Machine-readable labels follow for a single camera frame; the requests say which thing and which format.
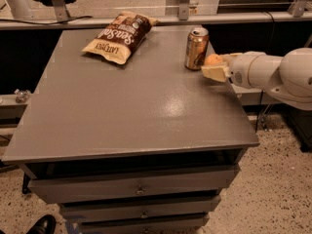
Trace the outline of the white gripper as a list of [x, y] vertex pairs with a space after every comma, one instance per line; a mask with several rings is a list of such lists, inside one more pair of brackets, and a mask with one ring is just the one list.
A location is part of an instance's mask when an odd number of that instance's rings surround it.
[[249, 82], [249, 71], [252, 63], [260, 56], [264, 56], [264, 52], [224, 54], [220, 57], [230, 63], [229, 67], [225, 64], [204, 65], [201, 67], [202, 73], [206, 78], [217, 82], [225, 82], [230, 77], [234, 85], [250, 89], [252, 85]]

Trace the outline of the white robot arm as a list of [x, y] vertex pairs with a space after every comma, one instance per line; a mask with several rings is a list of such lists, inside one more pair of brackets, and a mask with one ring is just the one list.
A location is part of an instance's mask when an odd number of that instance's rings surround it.
[[269, 96], [301, 110], [312, 110], [312, 49], [300, 48], [284, 57], [264, 52], [209, 55], [201, 66], [206, 78], [231, 80], [246, 89], [261, 89]]

